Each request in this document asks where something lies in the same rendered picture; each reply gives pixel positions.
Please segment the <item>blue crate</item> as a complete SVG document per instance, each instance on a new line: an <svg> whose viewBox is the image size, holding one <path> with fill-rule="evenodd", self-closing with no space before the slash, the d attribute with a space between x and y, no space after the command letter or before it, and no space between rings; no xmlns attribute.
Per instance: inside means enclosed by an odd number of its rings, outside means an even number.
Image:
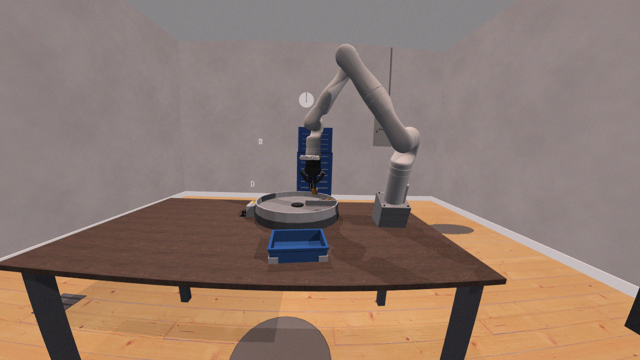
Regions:
<svg viewBox="0 0 640 360"><path fill-rule="evenodd" d="M329 262L328 250L322 228L272 229L268 264Z"/></svg>

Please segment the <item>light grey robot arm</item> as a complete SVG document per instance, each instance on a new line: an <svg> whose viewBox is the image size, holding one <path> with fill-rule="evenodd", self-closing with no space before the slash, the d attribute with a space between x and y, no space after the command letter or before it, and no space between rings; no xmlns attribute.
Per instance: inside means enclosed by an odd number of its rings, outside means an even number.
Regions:
<svg viewBox="0 0 640 360"><path fill-rule="evenodd" d="M418 154L421 137L414 127L402 125L394 112L390 95L365 67L360 59L361 55L357 53L356 48L350 44L342 44L337 48L335 60L339 65L338 73L321 92L317 103L304 119L304 127L311 133L306 138L305 155L301 155L300 160L322 158L322 116L330 111L339 92L350 79L395 150L390 158L382 199L391 205L401 205L405 203L409 191L410 173Z"/></svg>

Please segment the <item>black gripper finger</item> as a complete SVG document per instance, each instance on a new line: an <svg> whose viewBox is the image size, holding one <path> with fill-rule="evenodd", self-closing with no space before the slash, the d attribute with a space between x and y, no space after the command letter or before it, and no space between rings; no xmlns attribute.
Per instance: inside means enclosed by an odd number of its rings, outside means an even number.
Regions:
<svg viewBox="0 0 640 360"><path fill-rule="evenodd" d="M308 170L308 178L306 176L306 171L303 170L300 172L302 178L304 178L305 182L309 183L309 190L312 191L313 188L313 177L311 177L311 170Z"/></svg>
<svg viewBox="0 0 640 360"><path fill-rule="evenodd" d="M313 170L313 184L312 184L312 189L316 189L316 183L320 182L322 180L322 178L324 177L324 175L326 174L326 172L320 171L320 177L317 180L316 177L316 170Z"/></svg>

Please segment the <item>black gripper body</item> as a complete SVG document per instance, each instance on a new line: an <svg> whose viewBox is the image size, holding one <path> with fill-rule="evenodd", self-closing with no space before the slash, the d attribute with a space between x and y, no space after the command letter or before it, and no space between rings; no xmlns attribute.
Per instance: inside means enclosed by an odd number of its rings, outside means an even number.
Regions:
<svg viewBox="0 0 640 360"><path fill-rule="evenodd" d="M321 159L320 160L305 160L305 168L304 168L304 170L307 173L307 176L308 176L308 170L310 170L311 171L311 177L313 177L313 171L316 170L315 177L317 177L319 175L319 173L322 171Z"/></svg>

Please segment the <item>grey round turntable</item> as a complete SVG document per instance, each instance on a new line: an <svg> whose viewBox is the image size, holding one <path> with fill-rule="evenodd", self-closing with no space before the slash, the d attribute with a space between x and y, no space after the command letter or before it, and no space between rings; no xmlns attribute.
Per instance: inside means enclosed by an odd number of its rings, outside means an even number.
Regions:
<svg viewBox="0 0 640 360"><path fill-rule="evenodd" d="M272 230L324 229L338 221L338 199L310 191L270 193L251 201L240 217Z"/></svg>

